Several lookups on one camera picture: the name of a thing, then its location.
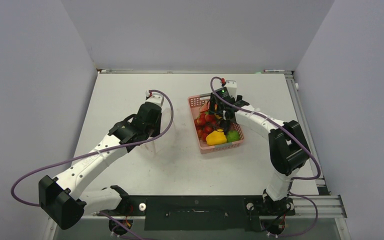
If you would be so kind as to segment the clear zip top bag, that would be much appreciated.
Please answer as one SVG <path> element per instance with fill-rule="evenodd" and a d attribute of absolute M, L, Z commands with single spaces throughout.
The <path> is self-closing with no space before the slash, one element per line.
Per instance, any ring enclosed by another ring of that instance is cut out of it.
<path fill-rule="evenodd" d="M 160 130 L 156 135 L 161 134 L 166 130 L 171 122 L 172 111 L 170 108 L 166 107 L 162 111 L 161 121 L 160 121 Z M 163 151 L 168 150 L 169 147 L 175 142 L 176 139 L 176 125 L 174 120 L 172 121 L 170 128 L 165 132 L 165 134 L 159 137 L 156 140 L 147 142 L 139 146 L 139 154 L 141 157 L 146 158 L 155 158 L 156 156 L 163 153 Z"/>

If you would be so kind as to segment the pink plastic basket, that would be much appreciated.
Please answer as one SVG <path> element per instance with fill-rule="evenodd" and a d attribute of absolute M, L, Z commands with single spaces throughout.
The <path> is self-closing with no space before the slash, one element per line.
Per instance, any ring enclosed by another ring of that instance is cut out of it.
<path fill-rule="evenodd" d="M 199 109 L 207 102 L 207 100 L 210 99 L 210 93 L 205 93 L 201 95 L 195 95 L 188 97 L 187 101 L 189 104 L 189 110 L 191 113 L 192 120 L 194 121 L 196 118 L 200 116 Z M 239 147 L 244 142 L 244 134 L 242 132 L 241 127 L 237 124 L 232 122 L 229 127 L 230 131 L 236 131 L 239 135 L 239 140 L 227 142 L 223 144 L 218 145 L 208 145 L 205 141 L 202 140 L 201 137 L 199 137 L 198 133 L 195 133 L 195 138 L 198 141 L 199 150 L 202 154 L 207 154 L 210 152 L 216 152 L 216 151 L 222 151 L 227 150 L 231 148 Z"/>

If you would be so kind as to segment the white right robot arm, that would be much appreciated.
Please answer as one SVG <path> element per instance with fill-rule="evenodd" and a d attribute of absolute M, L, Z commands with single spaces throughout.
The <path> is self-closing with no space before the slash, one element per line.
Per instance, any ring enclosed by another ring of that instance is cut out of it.
<path fill-rule="evenodd" d="M 300 124 L 272 118 L 248 102 L 232 97 L 227 87 L 219 88 L 210 95 L 209 111 L 259 134 L 268 141 L 269 156 L 274 167 L 273 175 L 263 192 L 263 209 L 277 213 L 288 196 L 290 185 L 309 159 L 307 141 Z"/>

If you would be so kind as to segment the yellow bell pepper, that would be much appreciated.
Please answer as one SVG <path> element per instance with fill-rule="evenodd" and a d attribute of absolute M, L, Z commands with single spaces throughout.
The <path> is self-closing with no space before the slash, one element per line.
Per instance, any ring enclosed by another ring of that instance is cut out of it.
<path fill-rule="evenodd" d="M 206 144 L 209 146 L 222 145 L 227 143 L 227 137 L 221 129 L 214 130 L 205 138 Z"/>

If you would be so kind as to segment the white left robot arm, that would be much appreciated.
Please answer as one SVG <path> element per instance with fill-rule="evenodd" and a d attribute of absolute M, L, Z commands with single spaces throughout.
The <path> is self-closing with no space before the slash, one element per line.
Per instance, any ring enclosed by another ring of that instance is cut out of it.
<path fill-rule="evenodd" d="M 121 187 L 112 185 L 95 192 L 85 189 L 134 147 L 158 137 L 163 102 L 163 97 L 149 97 L 136 114 L 117 122 L 89 156 L 55 177 L 46 175 L 39 181 L 39 206 L 62 230 L 74 226 L 84 214 L 111 210 L 116 215 L 123 215 L 128 211 L 127 193 Z"/>

